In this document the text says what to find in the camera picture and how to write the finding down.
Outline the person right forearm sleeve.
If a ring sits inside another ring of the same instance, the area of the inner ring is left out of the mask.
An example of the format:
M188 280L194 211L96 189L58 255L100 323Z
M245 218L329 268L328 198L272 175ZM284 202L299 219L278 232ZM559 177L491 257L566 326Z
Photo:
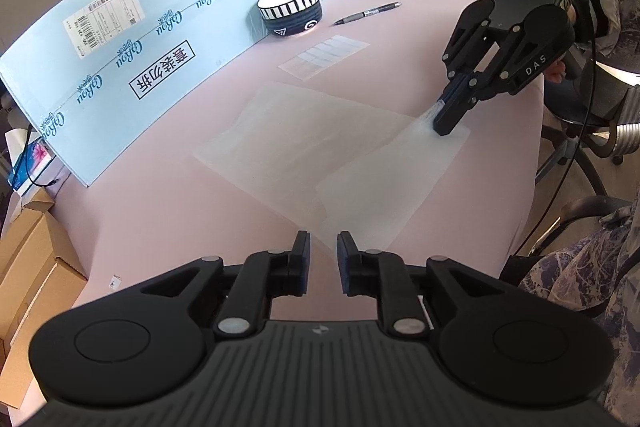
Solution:
M605 62L639 72L639 0L590 0L596 49Z

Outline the person right hand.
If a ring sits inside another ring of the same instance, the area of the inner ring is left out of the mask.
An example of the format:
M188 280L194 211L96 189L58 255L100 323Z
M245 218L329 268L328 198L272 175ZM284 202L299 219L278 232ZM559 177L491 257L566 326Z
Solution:
M544 80L552 83L561 83L566 76L566 65L562 60L551 63L544 71Z

